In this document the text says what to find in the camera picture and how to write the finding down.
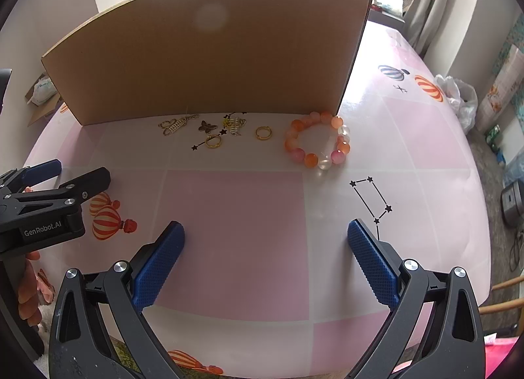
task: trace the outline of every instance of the curtain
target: curtain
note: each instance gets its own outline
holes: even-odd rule
[[[421,57],[439,28],[446,3],[447,0],[413,0],[404,16],[402,34]]]

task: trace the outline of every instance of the table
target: table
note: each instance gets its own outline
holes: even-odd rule
[[[110,200],[91,210],[112,204],[137,227],[124,232],[134,229],[127,221],[127,228],[98,240],[85,203],[86,234],[43,250],[40,266],[58,289],[68,268],[97,272],[129,260],[177,220],[187,236],[183,253],[156,304],[144,310],[167,350],[238,377],[348,371],[387,315],[345,241],[350,220],[362,218],[401,257],[425,269],[464,267],[477,302],[488,295],[479,176],[457,119],[432,82],[396,30],[368,23],[339,111],[351,129],[351,152],[329,171],[289,159],[283,136],[297,118],[292,114],[203,114],[164,136],[158,124],[179,116],[82,127],[63,105],[27,159],[28,165],[62,162],[62,175],[40,188],[105,166]],[[241,135],[223,135],[218,149],[199,145],[201,121],[220,130],[226,114],[246,120]],[[270,126],[273,137],[255,139],[259,126]],[[302,147],[317,153],[331,151],[336,136],[327,126],[302,134]],[[109,333],[118,336],[104,315]],[[412,342],[428,315],[425,307]]]

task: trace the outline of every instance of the hot air balloon print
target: hot air balloon print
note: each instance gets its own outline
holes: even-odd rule
[[[399,70],[395,69],[395,67],[387,66],[386,64],[378,66],[378,70],[380,70],[383,75],[399,82],[404,80],[404,75],[409,75],[409,72],[406,69]]]
[[[118,209],[120,207],[120,202],[118,200],[111,201],[109,194],[103,191],[91,199],[91,202],[89,203],[89,213],[94,217],[99,210],[107,205]]]
[[[168,354],[171,357],[171,359],[175,362],[175,364],[179,367],[198,370],[200,372],[213,373],[215,375],[221,375],[224,373],[224,371],[220,367],[213,365],[204,366],[195,357],[192,357],[183,351],[173,350],[168,351]]]
[[[114,207],[106,205],[98,211],[93,219],[92,229],[98,240],[106,240],[118,230],[124,230],[124,233],[133,233],[136,231],[136,227],[135,221],[132,219],[123,221]]]
[[[442,103],[444,101],[444,98],[442,98],[442,91],[439,87],[437,87],[435,84],[429,82],[428,79],[426,79],[423,76],[415,75],[415,82],[418,84],[420,88],[422,88],[423,91],[427,92],[431,98],[434,100],[437,100]]]

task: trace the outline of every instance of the gold hoop earring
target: gold hoop earring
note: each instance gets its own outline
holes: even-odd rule
[[[259,131],[262,131],[262,130],[264,130],[264,131],[268,131],[269,134],[268,134],[267,136],[262,136],[262,135],[260,135],[258,132],[259,132]],[[255,131],[255,135],[256,135],[256,137],[257,137],[258,139],[260,139],[261,141],[264,141],[264,140],[266,140],[266,139],[270,139],[270,138],[271,138],[271,136],[273,135],[273,131],[271,130],[271,128],[269,128],[269,126],[259,126],[259,127],[257,128],[257,130]]]
[[[216,144],[209,144],[209,141],[211,141],[214,138],[218,138],[218,143],[216,143]],[[217,147],[220,147],[220,145],[222,144],[222,137],[220,135],[216,135],[216,134],[208,135],[206,137],[206,139],[205,139],[205,144],[210,149],[216,149]]]

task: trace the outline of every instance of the cardboard box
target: cardboard box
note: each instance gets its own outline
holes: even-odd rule
[[[45,76],[45,74],[41,74],[38,79],[35,81],[35,83],[32,85],[29,91],[27,91],[26,94],[26,100],[29,101],[32,97],[33,90],[35,89],[35,85],[37,82],[42,79]],[[49,100],[47,100],[44,104],[41,104],[39,106],[36,106],[35,111],[33,112],[31,119],[29,120],[29,123],[27,126],[33,125],[38,119],[41,117],[44,117],[48,115],[49,113],[53,112],[54,109],[57,108],[57,104],[60,101],[60,93],[56,93],[54,96],[52,96]]]
[[[338,111],[371,0],[132,0],[42,62],[82,125]]]

